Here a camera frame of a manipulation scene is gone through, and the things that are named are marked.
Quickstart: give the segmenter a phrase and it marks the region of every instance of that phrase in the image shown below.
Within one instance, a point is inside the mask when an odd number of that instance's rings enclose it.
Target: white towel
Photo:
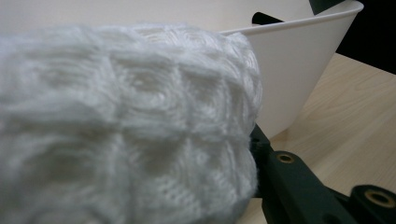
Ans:
[[[235,223],[262,82],[241,34],[183,24],[0,39],[0,223]]]

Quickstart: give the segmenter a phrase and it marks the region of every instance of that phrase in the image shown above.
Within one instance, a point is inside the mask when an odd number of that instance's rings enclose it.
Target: wooden table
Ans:
[[[396,192],[396,76],[334,54],[297,120],[271,143],[346,195],[362,184]],[[266,223],[261,200],[238,223]]]

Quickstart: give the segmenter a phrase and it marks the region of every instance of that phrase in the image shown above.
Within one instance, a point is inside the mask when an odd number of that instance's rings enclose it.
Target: light wood surface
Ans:
[[[396,76],[334,54],[297,120],[270,140],[346,195],[362,184],[396,192]],[[238,222],[256,223],[266,223],[259,199]]]

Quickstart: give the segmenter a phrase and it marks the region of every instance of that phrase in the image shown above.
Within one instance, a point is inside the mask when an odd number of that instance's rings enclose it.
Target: white plastic bin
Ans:
[[[317,16],[308,0],[29,0],[2,1],[0,34],[61,24],[131,25],[139,21],[186,22],[250,40],[263,75],[257,119],[268,137],[296,119],[330,58],[363,5],[345,1]],[[262,12],[285,22],[255,26]]]

